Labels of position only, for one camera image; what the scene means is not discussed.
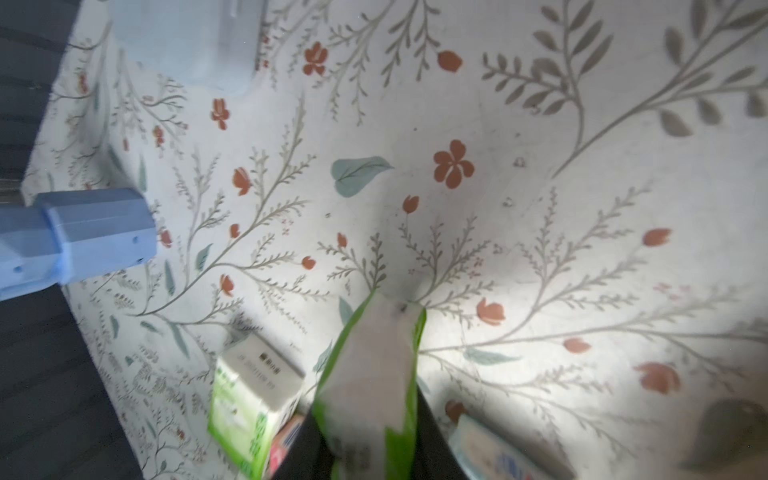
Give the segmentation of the light blue cartoon tissue pack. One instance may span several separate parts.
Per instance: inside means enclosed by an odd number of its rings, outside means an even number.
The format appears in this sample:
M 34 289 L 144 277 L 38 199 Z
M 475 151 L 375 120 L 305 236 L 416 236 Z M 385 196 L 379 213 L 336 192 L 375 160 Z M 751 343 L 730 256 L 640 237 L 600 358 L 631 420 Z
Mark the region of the light blue cartoon tissue pack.
M 521 451 L 468 415 L 458 418 L 448 445 L 468 479 L 553 479 Z

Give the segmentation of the green white tissue pack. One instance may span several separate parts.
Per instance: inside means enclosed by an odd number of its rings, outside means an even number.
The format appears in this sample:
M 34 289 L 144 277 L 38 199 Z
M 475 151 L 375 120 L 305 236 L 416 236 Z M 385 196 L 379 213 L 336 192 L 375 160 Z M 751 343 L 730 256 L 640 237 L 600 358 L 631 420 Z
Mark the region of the green white tissue pack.
M 333 479 L 407 479 L 416 450 L 418 348 L 425 309 L 372 292 L 342 330 L 312 415 Z

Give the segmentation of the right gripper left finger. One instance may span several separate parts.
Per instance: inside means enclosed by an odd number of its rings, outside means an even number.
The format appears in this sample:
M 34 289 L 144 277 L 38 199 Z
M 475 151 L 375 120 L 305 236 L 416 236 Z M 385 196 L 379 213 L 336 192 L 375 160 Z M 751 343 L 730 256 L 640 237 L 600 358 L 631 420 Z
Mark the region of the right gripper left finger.
M 330 480 L 335 458 L 312 414 L 305 418 L 275 480 Z

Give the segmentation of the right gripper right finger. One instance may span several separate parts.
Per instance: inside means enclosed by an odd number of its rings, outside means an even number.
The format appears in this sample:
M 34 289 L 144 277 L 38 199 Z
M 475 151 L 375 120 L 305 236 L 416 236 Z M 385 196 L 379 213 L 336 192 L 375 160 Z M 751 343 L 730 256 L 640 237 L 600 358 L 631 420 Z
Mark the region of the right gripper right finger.
M 417 390 L 417 430 L 413 463 L 414 480 L 467 480 L 467 476 L 443 438 L 437 421 L 420 389 Z

